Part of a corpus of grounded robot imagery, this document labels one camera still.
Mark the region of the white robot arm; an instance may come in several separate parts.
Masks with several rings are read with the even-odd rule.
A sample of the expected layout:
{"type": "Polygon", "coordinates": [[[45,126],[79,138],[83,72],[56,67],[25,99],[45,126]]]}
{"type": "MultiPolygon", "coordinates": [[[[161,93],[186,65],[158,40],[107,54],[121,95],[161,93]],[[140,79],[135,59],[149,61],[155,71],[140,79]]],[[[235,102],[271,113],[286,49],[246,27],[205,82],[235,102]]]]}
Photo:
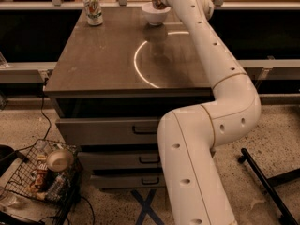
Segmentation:
{"type": "Polygon", "coordinates": [[[176,225],[237,225],[211,155],[246,136],[258,123],[261,102],[242,66],[208,20],[210,0],[158,0],[189,31],[215,100],[167,112],[157,128],[164,178],[176,225]]]}

